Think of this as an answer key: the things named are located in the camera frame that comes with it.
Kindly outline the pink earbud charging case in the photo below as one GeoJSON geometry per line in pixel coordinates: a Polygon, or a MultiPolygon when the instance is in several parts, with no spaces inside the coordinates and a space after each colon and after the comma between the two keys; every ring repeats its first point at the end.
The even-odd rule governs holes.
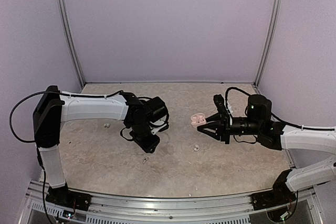
{"type": "Polygon", "coordinates": [[[204,124],[206,124],[206,117],[204,113],[196,113],[191,116],[192,127],[198,127],[204,124]]]}

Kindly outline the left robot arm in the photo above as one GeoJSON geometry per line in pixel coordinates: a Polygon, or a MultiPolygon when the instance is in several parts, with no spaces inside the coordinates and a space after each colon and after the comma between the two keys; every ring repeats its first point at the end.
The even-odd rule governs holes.
{"type": "Polygon", "coordinates": [[[146,153],[153,153],[160,142],[157,133],[169,128],[169,112],[160,97],[137,97],[131,92],[92,95],[61,92],[49,86],[33,112],[34,140],[53,197],[66,206],[73,193],[66,188],[60,153],[61,124],[76,120],[107,119],[122,121],[130,129],[130,141],[146,153]]]}

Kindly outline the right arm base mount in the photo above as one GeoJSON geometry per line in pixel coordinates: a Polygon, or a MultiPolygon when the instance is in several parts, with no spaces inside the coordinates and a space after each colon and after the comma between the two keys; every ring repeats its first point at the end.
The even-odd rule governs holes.
{"type": "Polygon", "coordinates": [[[287,176],[291,171],[292,169],[283,171],[275,180],[272,189],[251,195],[254,210],[280,206],[297,200],[296,192],[291,191],[286,185],[287,176]]]}

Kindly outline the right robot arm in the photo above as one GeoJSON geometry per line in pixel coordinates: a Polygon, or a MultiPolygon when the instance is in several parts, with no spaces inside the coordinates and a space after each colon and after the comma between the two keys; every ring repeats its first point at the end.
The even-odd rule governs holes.
{"type": "Polygon", "coordinates": [[[307,167],[282,172],[268,194],[273,205],[281,204],[293,192],[335,179],[334,128],[308,128],[273,121],[272,102],[260,94],[248,97],[245,117],[232,117],[220,94],[214,96],[214,103],[217,113],[206,118],[204,124],[197,126],[197,130],[218,141],[229,144],[231,136],[252,135],[257,143],[271,150],[302,149],[331,155],[307,167]]]}

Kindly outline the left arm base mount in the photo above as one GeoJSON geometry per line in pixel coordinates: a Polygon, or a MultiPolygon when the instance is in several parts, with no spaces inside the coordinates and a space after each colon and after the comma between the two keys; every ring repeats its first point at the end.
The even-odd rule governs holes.
{"type": "Polygon", "coordinates": [[[65,184],[58,188],[50,187],[47,192],[46,201],[73,210],[88,211],[91,197],[90,194],[69,190],[67,184],[65,184]]]}

